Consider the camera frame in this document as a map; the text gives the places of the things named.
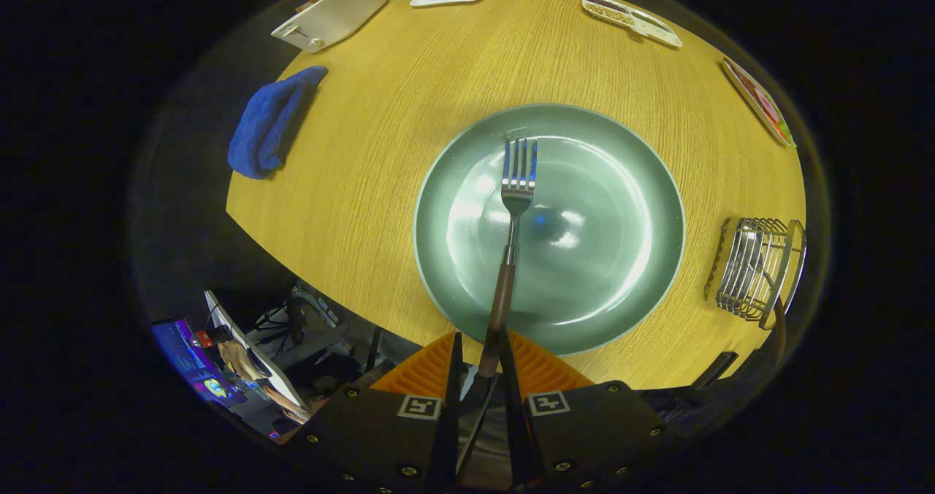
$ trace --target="fork handle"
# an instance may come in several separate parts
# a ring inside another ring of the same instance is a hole
[[[494,290],[494,305],[490,310],[490,323],[487,325],[487,337],[484,339],[484,351],[481,353],[481,364],[477,368],[477,374],[480,377],[490,378],[497,373],[503,331],[507,325],[507,315],[510,314],[510,301],[512,295],[514,295],[515,276],[516,265],[500,265],[500,274],[497,275],[497,288]]]

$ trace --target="metal wire rack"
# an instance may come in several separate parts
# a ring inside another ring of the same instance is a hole
[[[734,230],[730,250],[722,261],[730,229]],[[782,298],[786,312],[801,280],[806,251],[805,228],[798,220],[786,225],[775,218],[729,218],[722,227],[722,246],[705,285],[705,298],[710,295],[718,308],[759,321],[762,330],[771,330],[767,318],[785,287],[793,254],[798,254],[798,264],[792,270],[787,297]],[[715,281],[718,287],[711,294]]]

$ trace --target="computer monitor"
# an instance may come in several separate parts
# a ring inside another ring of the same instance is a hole
[[[244,395],[234,390],[203,349],[191,346],[191,327],[184,318],[153,324],[153,335],[178,373],[202,398],[225,408],[247,401]]]

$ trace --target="blue towel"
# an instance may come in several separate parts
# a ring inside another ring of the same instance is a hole
[[[283,141],[289,139],[283,135],[327,73],[323,66],[307,68],[293,77],[265,85],[250,98],[227,151],[227,162],[234,171],[260,180],[283,164],[291,147],[291,141]]]

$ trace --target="wooden table surface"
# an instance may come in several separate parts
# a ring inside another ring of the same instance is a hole
[[[412,250],[416,198],[435,157],[498,110],[589,108],[659,153],[682,194],[687,238],[657,310],[619,340],[565,360],[594,381],[678,387],[732,350],[731,374],[767,332],[703,298],[721,224],[729,216],[804,222],[805,194],[794,148],[769,137],[722,71],[721,52],[651,10],[684,47],[591,18],[581,0],[410,1],[388,1],[356,34],[285,69],[280,78],[313,65],[329,72],[285,167],[266,180],[233,174],[231,217],[324,294],[428,344],[454,329],[428,297]],[[465,360],[476,363],[480,351],[465,338]]]

